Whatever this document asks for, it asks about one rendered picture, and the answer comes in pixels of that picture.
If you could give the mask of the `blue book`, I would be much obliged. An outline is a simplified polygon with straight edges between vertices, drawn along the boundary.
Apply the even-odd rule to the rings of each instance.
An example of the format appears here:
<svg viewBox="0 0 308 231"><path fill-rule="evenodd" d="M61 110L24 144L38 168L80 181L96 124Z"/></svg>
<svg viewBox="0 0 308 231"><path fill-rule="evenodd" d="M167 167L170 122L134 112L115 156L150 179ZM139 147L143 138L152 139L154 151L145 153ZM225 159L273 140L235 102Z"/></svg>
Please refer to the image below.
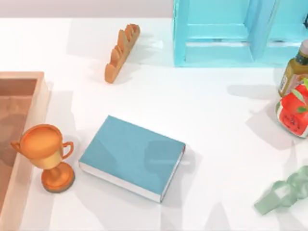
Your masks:
<svg viewBox="0 0 308 231"><path fill-rule="evenodd" d="M185 148L183 142L109 115L78 162L89 174L161 203Z"/></svg>

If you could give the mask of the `long brown bread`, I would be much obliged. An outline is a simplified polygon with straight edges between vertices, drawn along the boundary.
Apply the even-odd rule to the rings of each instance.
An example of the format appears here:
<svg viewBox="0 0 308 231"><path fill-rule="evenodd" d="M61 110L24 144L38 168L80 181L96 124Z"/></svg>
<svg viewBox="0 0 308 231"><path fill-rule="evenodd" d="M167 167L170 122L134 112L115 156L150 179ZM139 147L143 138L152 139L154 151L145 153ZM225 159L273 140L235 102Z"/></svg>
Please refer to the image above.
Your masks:
<svg viewBox="0 0 308 231"><path fill-rule="evenodd" d="M139 35L140 27L136 24L128 24L125 29L119 30L117 44L111 51L109 63L105 66L104 80L107 83L115 81Z"/></svg>

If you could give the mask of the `salmon-coloured shallow box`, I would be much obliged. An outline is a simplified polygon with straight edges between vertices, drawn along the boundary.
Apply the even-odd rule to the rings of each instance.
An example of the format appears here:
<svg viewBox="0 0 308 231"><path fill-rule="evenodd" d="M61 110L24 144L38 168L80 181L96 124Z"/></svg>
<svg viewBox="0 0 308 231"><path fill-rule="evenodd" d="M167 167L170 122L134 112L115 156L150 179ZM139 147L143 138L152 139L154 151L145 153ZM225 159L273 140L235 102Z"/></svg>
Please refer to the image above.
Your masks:
<svg viewBox="0 0 308 231"><path fill-rule="evenodd" d="M50 91L41 71L0 71L0 231L18 231L32 164L11 142L45 121Z"/></svg>

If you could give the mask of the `olive green bottle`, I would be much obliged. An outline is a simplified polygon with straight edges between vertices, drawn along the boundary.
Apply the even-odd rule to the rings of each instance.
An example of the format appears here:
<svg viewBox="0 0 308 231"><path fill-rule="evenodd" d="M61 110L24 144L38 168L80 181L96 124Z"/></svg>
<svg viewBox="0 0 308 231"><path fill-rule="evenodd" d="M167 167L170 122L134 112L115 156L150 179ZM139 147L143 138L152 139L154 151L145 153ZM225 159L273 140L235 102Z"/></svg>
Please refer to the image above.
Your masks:
<svg viewBox="0 0 308 231"><path fill-rule="evenodd" d="M279 95L281 97L287 95L291 89L302 84L306 77L308 77L308 39L301 43L297 55L287 63L278 87Z"/></svg>

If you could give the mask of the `light blue rack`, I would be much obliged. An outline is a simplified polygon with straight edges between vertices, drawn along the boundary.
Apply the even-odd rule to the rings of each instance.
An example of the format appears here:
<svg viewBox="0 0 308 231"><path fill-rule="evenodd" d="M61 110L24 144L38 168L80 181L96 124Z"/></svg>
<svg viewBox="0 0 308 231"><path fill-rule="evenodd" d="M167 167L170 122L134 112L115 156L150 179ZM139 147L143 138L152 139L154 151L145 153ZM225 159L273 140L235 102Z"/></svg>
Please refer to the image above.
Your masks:
<svg viewBox="0 0 308 231"><path fill-rule="evenodd" d="M308 0L173 0L177 67L282 67L308 39Z"/></svg>

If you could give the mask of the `pale green glass bottle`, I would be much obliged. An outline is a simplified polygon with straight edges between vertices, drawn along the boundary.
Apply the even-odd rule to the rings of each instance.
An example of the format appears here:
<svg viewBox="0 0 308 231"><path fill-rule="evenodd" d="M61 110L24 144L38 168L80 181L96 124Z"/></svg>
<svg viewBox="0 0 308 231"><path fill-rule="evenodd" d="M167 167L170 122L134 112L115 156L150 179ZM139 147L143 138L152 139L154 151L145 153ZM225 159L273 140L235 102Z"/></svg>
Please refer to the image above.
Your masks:
<svg viewBox="0 0 308 231"><path fill-rule="evenodd" d="M308 166L302 166L291 174L287 180L273 183L254 204L254 208L261 215L280 207L289 208L297 201L308 198Z"/></svg>

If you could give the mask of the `orange trophy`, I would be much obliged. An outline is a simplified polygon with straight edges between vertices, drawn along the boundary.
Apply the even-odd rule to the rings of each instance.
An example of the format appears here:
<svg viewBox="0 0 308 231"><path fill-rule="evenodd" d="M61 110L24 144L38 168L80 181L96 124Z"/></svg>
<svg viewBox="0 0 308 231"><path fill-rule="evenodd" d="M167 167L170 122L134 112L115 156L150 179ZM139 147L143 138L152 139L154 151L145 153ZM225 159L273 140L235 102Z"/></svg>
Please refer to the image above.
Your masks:
<svg viewBox="0 0 308 231"><path fill-rule="evenodd" d="M74 143L63 142L62 133L57 127L35 125L21 136L20 141L12 141L11 146L43 170L41 182L46 191L62 193L74 183L74 170L64 162L72 154Z"/></svg>

